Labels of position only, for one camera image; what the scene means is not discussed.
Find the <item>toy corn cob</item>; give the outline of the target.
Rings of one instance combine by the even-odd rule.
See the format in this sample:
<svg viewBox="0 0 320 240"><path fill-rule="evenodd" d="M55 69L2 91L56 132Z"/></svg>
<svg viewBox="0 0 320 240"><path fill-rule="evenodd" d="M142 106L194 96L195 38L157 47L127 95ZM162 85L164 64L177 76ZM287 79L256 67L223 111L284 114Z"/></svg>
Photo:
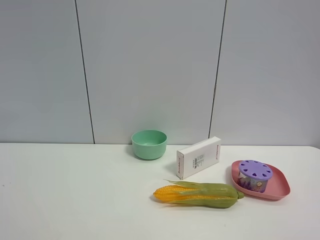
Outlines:
<svg viewBox="0 0 320 240"><path fill-rule="evenodd" d="M170 185L155 190L153 196L160 202L172 205L227 209L245 196L225 183L169 182Z"/></svg>

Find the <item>green plastic bowl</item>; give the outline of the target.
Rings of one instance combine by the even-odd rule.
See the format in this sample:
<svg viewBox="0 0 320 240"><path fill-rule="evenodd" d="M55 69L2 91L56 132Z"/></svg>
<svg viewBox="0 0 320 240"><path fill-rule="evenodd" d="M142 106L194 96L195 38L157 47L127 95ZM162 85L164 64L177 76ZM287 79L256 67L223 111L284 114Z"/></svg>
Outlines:
<svg viewBox="0 0 320 240"><path fill-rule="evenodd" d="M159 130L142 130L131 137L133 153L143 160L162 157L167 147L167 135Z"/></svg>

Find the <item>purple lidded air freshener jar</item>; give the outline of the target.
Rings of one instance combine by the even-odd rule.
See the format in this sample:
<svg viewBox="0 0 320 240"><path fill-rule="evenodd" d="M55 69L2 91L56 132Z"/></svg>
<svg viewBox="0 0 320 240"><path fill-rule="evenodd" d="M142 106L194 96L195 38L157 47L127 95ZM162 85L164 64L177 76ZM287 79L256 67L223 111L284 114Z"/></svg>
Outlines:
<svg viewBox="0 0 320 240"><path fill-rule="evenodd" d="M243 160L238 166L237 184L249 191L264 193L273 171L265 163L256 160Z"/></svg>

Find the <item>pink plastic plate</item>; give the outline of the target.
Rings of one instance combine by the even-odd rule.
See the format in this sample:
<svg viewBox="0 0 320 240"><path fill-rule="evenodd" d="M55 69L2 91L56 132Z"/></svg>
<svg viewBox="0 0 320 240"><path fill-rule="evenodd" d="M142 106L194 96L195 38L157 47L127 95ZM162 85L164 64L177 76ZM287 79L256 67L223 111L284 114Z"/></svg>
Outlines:
<svg viewBox="0 0 320 240"><path fill-rule="evenodd" d="M251 190L247 190L238 185L238 174L239 174L239 164L242 160L237 160L231 164L230 171L231 171L231 179L233 182L234 187L237 191L244 193L246 196L270 200L270 201L277 201L280 200L287 195L290 194L291 188L289 183L285 177L285 175L276 167L266 164L268 167L271 168L273 172L272 178L269 179L266 189L263 193L255 192Z"/></svg>

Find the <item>white cardboard box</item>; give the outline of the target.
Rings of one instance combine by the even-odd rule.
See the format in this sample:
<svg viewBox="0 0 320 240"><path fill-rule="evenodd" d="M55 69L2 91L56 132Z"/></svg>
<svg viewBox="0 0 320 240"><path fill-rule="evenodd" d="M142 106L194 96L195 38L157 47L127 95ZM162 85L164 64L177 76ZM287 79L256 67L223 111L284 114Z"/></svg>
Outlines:
<svg viewBox="0 0 320 240"><path fill-rule="evenodd" d="M176 175L190 177L220 161L222 140L212 137L176 151Z"/></svg>

